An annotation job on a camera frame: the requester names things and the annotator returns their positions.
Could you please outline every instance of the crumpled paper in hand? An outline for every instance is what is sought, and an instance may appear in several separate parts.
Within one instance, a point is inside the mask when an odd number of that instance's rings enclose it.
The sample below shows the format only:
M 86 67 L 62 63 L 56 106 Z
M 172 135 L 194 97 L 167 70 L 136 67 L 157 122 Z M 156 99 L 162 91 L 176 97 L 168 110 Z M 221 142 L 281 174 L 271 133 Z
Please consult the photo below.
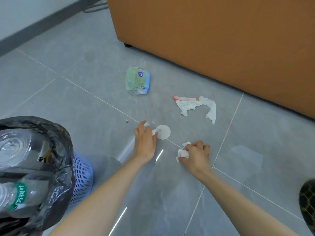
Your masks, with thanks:
M 187 144 L 191 144 L 191 142 L 186 142 L 186 143 L 183 143 L 183 148 L 182 149 L 179 149 L 177 154 L 178 156 L 176 156 L 176 161 L 179 162 L 178 158 L 179 157 L 184 157 L 184 158 L 189 158 L 189 153 L 188 151 L 184 150 L 184 147 L 187 145 Z
M 200 96 L 199 98 L 184 98 L 173 96 L 176 101 L 177 106 L 182 110 L 181 115 L 183 114 L 187 117 L 187 111 L 190 109 L 195 110 L 197 106 L 206 105 L 210 108 L 210 111 L 207 113 L 206 117 L 211 120 L 212 124 L 215 123 L 216 119 L 216 104 L 215 101 L 211 99 L 204 98 Z

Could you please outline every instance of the black furniture foot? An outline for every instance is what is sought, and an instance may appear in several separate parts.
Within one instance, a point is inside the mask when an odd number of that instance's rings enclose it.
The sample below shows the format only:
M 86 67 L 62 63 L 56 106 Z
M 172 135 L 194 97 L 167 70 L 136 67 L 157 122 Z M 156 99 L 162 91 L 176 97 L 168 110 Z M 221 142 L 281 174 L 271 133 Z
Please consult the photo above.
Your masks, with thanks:
M 132 47 L 131 45 L 129 45 L 129 44 L 126 44 L 126 43 L 124 43 L 124 45 L 125 45 L 125 47 L 127 47 L 127 48 L 130 48 L 130 47 Z

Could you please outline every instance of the gray tile floor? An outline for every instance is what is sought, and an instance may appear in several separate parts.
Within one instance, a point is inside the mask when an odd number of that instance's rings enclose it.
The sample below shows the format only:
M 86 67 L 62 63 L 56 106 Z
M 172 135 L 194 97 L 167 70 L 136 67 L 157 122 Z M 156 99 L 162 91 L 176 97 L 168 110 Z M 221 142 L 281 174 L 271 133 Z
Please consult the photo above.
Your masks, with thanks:
M 150 72 L 147 95 L 125 91 L 129 66 Z M 180 116 L 174 94 L 214 100 L 215 124 L 205 106 Z M 314 121 L 125 48 L 109 10 L 79 13 L 0 57 L 0 97 L 1 118 L 35 115 L 63 125 L 94 168 L 94 188 L 128 157 L 138 122 L 171 128 L 132 183 L 112 235 L 238 235 L 207 189 L 176 162 L 179 146 L 199 139 L 211 145 L 219 176 L 298 234 L 311 235 L 298 192 L 315 176 Z

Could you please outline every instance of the gray baseboard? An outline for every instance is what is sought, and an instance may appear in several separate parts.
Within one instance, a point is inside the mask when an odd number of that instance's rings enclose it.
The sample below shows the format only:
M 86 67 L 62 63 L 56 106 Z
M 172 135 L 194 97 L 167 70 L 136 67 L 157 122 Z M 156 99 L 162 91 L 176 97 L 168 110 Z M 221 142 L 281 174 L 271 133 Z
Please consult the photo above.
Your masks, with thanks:
M 87 6 L 92 5 L 100 0 L 79 0 L 60 11 L 57 11 L 44 19 L 18 31 L 17 33 L 0 41 L 0 56 L 19 47 L 35 36 L 49 30 L 64 20 L 84 10 Z

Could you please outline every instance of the forearm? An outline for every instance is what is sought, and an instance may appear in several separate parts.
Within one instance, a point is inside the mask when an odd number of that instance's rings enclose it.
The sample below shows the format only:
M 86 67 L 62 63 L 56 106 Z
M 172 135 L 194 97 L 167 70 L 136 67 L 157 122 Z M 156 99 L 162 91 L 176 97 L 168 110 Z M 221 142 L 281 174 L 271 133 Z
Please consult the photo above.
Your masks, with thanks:
M 124 197 L 142 165 L 143 162 L 138 158 L 128 161 L 72 210 L 49 236 L 108 235 Z
M 255 205 L 213 171 L 199 177 L 241 236 L 297 236 L 292 230 Z

